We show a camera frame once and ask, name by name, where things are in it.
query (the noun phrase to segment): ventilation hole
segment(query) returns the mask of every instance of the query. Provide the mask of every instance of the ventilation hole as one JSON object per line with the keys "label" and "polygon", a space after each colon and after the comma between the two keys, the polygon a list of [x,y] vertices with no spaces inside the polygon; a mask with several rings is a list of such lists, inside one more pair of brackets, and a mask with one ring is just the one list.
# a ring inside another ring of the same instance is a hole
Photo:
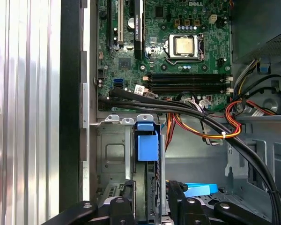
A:
{"label": "ventilation hole", "polygon": [[209,205],[215,205],[215,204],[217,204],[217,203],[219,203],[220,201],[218,201],[218,200],[210,200],[209,202],[208,202],[208,204]]}

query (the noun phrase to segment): cable tie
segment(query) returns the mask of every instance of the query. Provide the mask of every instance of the cable tie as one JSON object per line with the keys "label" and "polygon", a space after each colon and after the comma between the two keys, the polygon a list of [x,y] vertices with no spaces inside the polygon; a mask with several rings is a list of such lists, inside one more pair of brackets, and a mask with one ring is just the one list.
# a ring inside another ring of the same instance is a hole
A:
{"label": "cable tie", "polygon": [[202,118],[202,122],[204,122],[204,120],[206,119],[206,117],[208,116],[208,114],[207,113],[204,113],[204,116],[203,116],[203,118]]}
{"label": "cable tie", "polygon": [[225,138],[226,138],[226,132],[223,131],[223,132],[222,132],[222,135],[223,135],[223,139],[225,139]]}

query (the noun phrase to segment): blue sata port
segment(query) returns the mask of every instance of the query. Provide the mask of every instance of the blue sata port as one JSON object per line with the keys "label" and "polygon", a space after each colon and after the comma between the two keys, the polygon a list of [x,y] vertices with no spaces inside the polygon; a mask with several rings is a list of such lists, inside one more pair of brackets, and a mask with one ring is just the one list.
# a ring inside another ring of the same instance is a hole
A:
{"label": "blue sata port", "polygon": [[124,79],[122,78],[115,78],[113,79],[113,86],[117,88],[123,89],[124,87]]}
{"label": "blue sata port", "polygon": [[116,79],[113,79],[113,82],[114,82],[114,83],[124,83],[124,79],[122,79],[122,78],[116,78]]}

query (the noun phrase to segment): blue drive bracket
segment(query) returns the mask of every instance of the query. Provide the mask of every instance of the blue drive bracket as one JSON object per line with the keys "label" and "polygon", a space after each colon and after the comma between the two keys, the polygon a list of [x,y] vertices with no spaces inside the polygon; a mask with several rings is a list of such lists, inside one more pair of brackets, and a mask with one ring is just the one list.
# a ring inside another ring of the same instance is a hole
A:
{"label": "blue drive bracket", "polygon": [[[153,123],[138,123],[139,131],[154,131]],[[158,133],[138,135],[138,161],[158,161]]]}

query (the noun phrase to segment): black pcie slot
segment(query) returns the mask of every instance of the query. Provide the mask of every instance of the black pcie slot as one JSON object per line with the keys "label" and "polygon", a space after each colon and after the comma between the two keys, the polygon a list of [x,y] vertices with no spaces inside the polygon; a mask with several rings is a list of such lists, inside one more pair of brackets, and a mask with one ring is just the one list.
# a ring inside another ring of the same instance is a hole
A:
{"label": "black pcie slot", "polygon": [[206,84],[151,84],[149,89],[155,94],[180,93],[182,91],[191,91],[195,94],[221,94],[225,93],[226,85],[206,85]]}
{"label": "black pcie slot", "polygon": [[151,83],[225,83],[221,74],[151,74]]}
{"label": "black pcie slot", "polygon": [[112,2],[111,0],[107,0],[107,19],[106,19],[106,47],[107,50],[111,50],[112,39],[111,39],[111,25],[112,25]]}

